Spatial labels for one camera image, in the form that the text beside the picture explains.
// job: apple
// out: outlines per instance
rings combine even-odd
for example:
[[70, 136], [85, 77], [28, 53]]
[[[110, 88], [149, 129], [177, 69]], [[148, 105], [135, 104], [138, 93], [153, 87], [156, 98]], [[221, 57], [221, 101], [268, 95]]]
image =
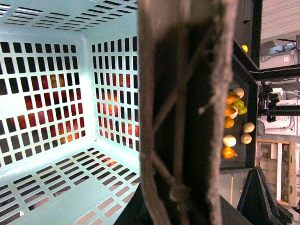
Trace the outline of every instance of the apple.
[[234, 118], [238, 115], [239, 109], [238, 109], [235, 105], [231, 105], [231, 107], [232, 107], [233, 109], [235, 109], [235, 113], [229, 115], [229, 117], [230, 117], [231, 119], [234, 119]]
[[140, 136], [140, 127], [138, 125], [135, 126], [135, 136], [136, 137]]
[[242, 107], [244, 107], [244, 102], [238, 99], [235, 102], [233, 102], [233, 105], [235, 105], [238, 109], [241, 109]]
[[252, 137], [250, 134], [244, 133], [241, 137], [240, 137], [240, 141], [244, 144], [249, 144], [252, 141]]
[[31, 97], [25, 96], [24, 99], [25, 99], [26, 109], [27, 110], [33, 109]]
[[251, 133], [252, 131], [254, 131], [254, 124], [251, 122], [245, 123], [243, 126], [243, 132], [244, 133]]
[[235, 88], [233, 90], [234, 93], [236, 93], [240, 98], [244, 97], [244, 90], [242, 88]]
[[247, 112], [247, 107], [243, 106], [241, 109], [239, 109], [238, 115], [243, 115]]
[[236, 144], [236, 139], [232, 135], [226, 135], [225, 137], [223, 137], [223, 144], [226, 147], [232, 147]]

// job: crate wall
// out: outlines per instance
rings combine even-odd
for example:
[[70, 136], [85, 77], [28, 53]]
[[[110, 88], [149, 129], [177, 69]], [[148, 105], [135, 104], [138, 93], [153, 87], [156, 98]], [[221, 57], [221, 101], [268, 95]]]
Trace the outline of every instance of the crate wall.
[[0, 224], [113, 224], [133, 196], [136, 9], [0, 1]]

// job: red apple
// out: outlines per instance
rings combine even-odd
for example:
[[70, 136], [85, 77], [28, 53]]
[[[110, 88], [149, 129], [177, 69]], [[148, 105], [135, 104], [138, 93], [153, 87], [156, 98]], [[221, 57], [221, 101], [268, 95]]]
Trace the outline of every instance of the red apple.
[[38, 120], [39, 120], [39, 124], [42, 125], [42, 124], [45, 124], [46, 121], [45, 121], [45, 115], [44, 115], [44, 112], [43, 111], [40, 111], [37, 113], [38, 115]]
[[25, 96], [24, 99], [25, 99], [26, 109], [27, 110], [33, 109], [31, 97]]

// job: yellow fruit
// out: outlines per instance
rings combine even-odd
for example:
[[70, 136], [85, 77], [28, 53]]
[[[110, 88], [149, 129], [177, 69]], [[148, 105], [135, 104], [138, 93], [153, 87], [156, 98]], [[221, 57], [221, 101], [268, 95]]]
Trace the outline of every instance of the yellow fruit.
[[227, 116], [226, 119], [225, 119], [224, 127], [225, 128], [232, 128], [233, 126], [234, 126], [233, 119], [231, 119], [229, 116]]
[[224, 158], [234, 158], [234, 157], [238, 156], [238, 154], [236, 153], [236, 151], [233, 150], [230, 147], [223, 148], [222, 155], [223, 155]]
[[241, 137], [240, 137], [240, 141], [244, 144], [249, 144], [252, 141], [252, 137], [250, 134], [244, 133]]
[[232, 147], [236, 144], [236, 139], [233, 135], [226, 135], [225, 137], [223, 137], [223, 144], [226, 147]]
[[243, 115], [247, 112], [247, 107], [243, 106], [242, 108], [239, 109], [238, 115]]
[[226, 99], [227, 105], [231, 105], [233, 102], [239, 99], [239, 96], [229, 93]]
[[255, 125], [251, 122], [245, 123], [243, 126], [243, 132], [244, 133], [251, 133], [254, 131]]
[[244, 49], [244, 51], [245, 51], [246, 53], [248, 53], [248, 46], [247, 46], [247, 45], [242, 45], [242, 48]]
[[226, 106], [226, 109], [225, 109], [225, 116], [226, 117], [229, 116], [229, 115], [231, 115], [231, 114], [234, 114], [235, 112], [236, 112], [235, 109], [232, 108], [231, 105], [227, 105]]

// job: ventilation hole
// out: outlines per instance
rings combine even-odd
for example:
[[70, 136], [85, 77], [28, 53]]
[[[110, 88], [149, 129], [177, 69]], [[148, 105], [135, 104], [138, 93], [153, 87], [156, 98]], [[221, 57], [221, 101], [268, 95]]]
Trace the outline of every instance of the ventilation hole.
[[32, 83], [33, 90], [39, 90], [38, 77], [37, 76], [32, 76], [31, 77], [31, 83]]
[[109, 204], [111, 204], [114, 201], [114, 199], [112, 197], [106, 199], [104, 202], [102, 202], [101, 204], [99, 204], [97, 206], [97, 208], [99, 210], [103, 210], [105, 207], [107, 207]]
[[5, 210], [3, 210], [3, 211], [1, 211], [0, 212], [0, 217], [2, 217], [2, 216], [4, 216], [4, 215], [6, 215], [6, 214], [8, 214], [8, 213], [10, 213], [10, 212], [12, 212], [12, 211], [14, 211], [15, 209], [17, 209], [17, 208], [19, 208], [20, 206], [18, 205], [18, 204], [15, 204], [15, 205], [13, 205], [13, 206], [10, 206], [9, 208], [7, 208], [7, 209], [5, 209]]
[[133, 185], [133, 186], [135, 186], [135, 185], [137, 185], [137, 184], [139, 184], [140, 183], [140, 177], [138, 177], [137, 179], [135, 179], [134, 181], [132, 181], [130, 184], [131, 185]]
[[122, 201], [127, 204], [130, 199], [133, 197], [133, 195], [135, 194], [135, 192], [131, 192], [128, 196], [126, 196]]
[[53, 193], [53, 196], [54, 196], [54, 197], [57, 197], [57, 196], [63, 194], [64, 192], [66, 192], [66, 191], [68, 191], [68, 190], [70, 190], [70, 189], [71, 189], [71, 187], [68, 185], [68, 186], [62, 188], [61, 190], [59, 190], [59, 191]]
[[113, 9], [113, 8], [111, 8], [111, 7], [101, 6], [101, 5], [96, 5], [95, 7], [103, 8], [103, 9]]
[[72, 61], [73, 61], [73, 69], [78, 69], [77, 57], [72, 56]]
[[50, 186], [48, 189], [49, 189], [50, 191], [52, 191], [52, 190], [54, 190], [54, 189], [60, 187], [61, 185], [65, 184], [65, 183], [66, 183], [66, 181], [65, 181], [65, 180], [62, 180], [62, 181], [60, 181], [60, 182], [58, 182], [58, 183], [56, 183], [56, 184]]
[[125, 68], [126, 68], [126, 70], [130, 70], [129, 56], [125, 56]]
[[36, 202], [35, 204], [31, 205], [28, 207], [28, 209], [31, 211], [31, 210], [34, 210], [38, 207], [40, 207], [41, 205], [45, 204], [46, 202], [50, 201], [50, 198], [46, 197], [46, 198], [43, 198], [42, 200]]
[[39, 71], [40, 72], [46, 71], [44, 58], [38, 57], [37, 62], [38, 62]]
[[125, 173], [127, 173], [128, 171], [129, 171], [129, 169], [126, 168], [126, 169], [122, 170], [121, 172], [119, 172], [118, 175], [122, 176]]
[[127, 94], [127, 104], [131, 105], [131, 92], [127, 91], [126, 94]]
[[71, 45], [71, 53], [76, 53], [76, 46], [75, 45]]
[[131, 174], [129, 174], [128, 176], [126, 176], [124, 179], [125, 180], [130, 180], [131, 178], [133, 178], [134, 176], [136, 176], [135, 172], [132, 172]]
[[66, 70], [71, 69], [70, 57], [68, 56], [65, 56], [65, 65], [66, 65]]
[[20, 148], [19, 138], [17, 135], [10, 137], [10, 140], [14, 150]]
[[30, 188], [30, 189], [24, 191], [24, 192], [21, 192], [20, 195], [21, 195], [21, 196], [28, 195], [29, 193], [31, 193], [31, 192], [33, 192], [33, 191], [35, 191], [35, 190], [38, 190], [39, 188], [41, 188], [41, 187], [40, 187], [39, 185], [36, 185], [36, 186], [34, 186], [34, 187], [32, 187], [32, 188]]
[[75, 79], [75, 85], [79, 85], [79, 74], [78, 73], [74, 73], [74, 79]]
[[111, 178], [109, 178], [106, 181], [104, 181], [102, 184], [106, 186], [106, 185], [110, 184], [111, 182], [113, 182], [116, 179], [117, 178], [115, 176], [112, 176]]
[[78, 184], [86, 181], [88, 178], [90, 178], [90, 177], [89, 176], [84, 176], [84, 177], [80, 178], [79, 180], [75, 181], [74, 184], [78, 185]]
[[121, 10], [121, 9], [117, 10], [117, 12], [126, 13], [126, 14], [130, 13], [130, 12], [128, 12], [128, 11]]
[[13, 45], [14, 45], [15, 53], [22, 53], [22, 48], [21, 48], [21, 44], [20, 43], [14, 42]]
[[10, 53], [8, 42], [1, 42], [0, 45], [3, 53]]
[[137, 52], [137, 36], [132, 37], [132, 51]]
[[5, 63], [5, 67], [6, 67], [7, 73], [8, 74], [14, 74], [15, 73], [15, 69], [14, 69], [12, 58], [5, 57], [4, 58], [4, 63]]
[[84, 216], [82, 216], [80, 219], [78, 219], [77, 221], [75, 221], [76, 225], [83, 225], [85, 224], [87, 221], [89, 221], [91, 218], [93, 218], [95, 216], [95, 212], [94, 211], [89, 211], [88, 213], [86, 213]]
[[134, 101], [135, 101], [135, 105], [138, 106], [139, 105], [139, 94], [137, 92], [134, 93]]
[[9, 85], [12, 94], [19, 93], [17, 79], [16, 78], [9, 78]]
[[18, 190], [21, 190], [21, 189], [23, 189], [23, 188], [25, 188], [25, 187], [27, 187], [27, 186], [29, 186], [29, 185], [31, 185], [31, 184], [34, 184], [34, 183], [36, 183], [36, 182], [37, 182], [36, 180], [31, 180], [31, 181], [29, 181], [29, 182], [26, 182], [26, 183], [24, 183], [24, 184], [18, 186], [17, 189], [18, 189]]
[[25, 51], [27, 53], [33, 53], [31, 43], [25, 43]]
[[39, 145], [39, 146], [36, 146], [36, 147], [35, 147], [35, 151], [36, 151], [37, 154], [41, 153], [41, 152], [42, 152], [41, 146], [40, 146], [40, 145]]
[[47, 57], [49, 71], [54, 71], [53, 57]]
[[114, 205], [111, 209], [109, 209], [106, 213], [104, 213], [104, 215], [109, 218], [111, 217], [113, 214], [115, 214], [117, 211], [119, 211], [122, 208], [122, 206], [120, 204], [116, 204]]
[[68, 167], [70, 167], [70, 166], [72, 166], [72, 165], [74, 165], [74, 163], [68, 163], [68, 164], [66, 164], [66, 165], [64, 165], [64, 166], [62, 166], [62, 167], [60, 167], [60, 169], [61, 169], [61, 170], [64, 170], [64, 169], [67, 169]]
[[116, 196], [117, 196], [117, 197], [120, 197], [120, 196], [122, 196], [123, 194], [125, 194], [128, 190], [130, 190], [130, 187], [125, 186], [124, 188], [122, 188], [120, 191], [118, 191], [118, 192], [116, 193]]
[[44, 184], [46, 184], [46, 185], [47, 185], [47, 184], [50, 184], [50, 183], [56, 181], [56, 180], [59, 179], [59, 178], [61, 178], [60, 175], [55, 176], [55, 177], [53, 177], [53, 178], [51, 178], [51, 179], [49, 179], [49, 180], [47, 180], [47, 181], [44, 181]]
[[43, 53], [42, 44], [35, 44], [37, 53]]
[[119, 70], [123, 69], [122, 56], [118, 56], [118, 66]]
[[63, 70], [61, 57], [56, 57], [56, 65], [58, 70]]
[[9, 147], [6, 138], [0, 139], [0, 147], [1, 147], [1, 152], [9, 152]]
[[4, 135], [5, 131], [4, 131], [4, 127], [3, 127], [3, 123], [2, 120], [0, 120], [0, 135]]
[[66, 174], [66, 175], [68, 175], [68, 174], [70, 174], [70, 173], [72, 173], [72, 172], [74, 172], [75, 170], [78, 170], [79, 169], [79, 167], [78, 166], [75, 166], [75, 167], [73, 167], [72, 169], [70, 169], [70, 170], [68, 170], [68, 171], [65, 171], [64, 173]]
[[46, 53], [52, 53], [51, 44], [45, 44]]

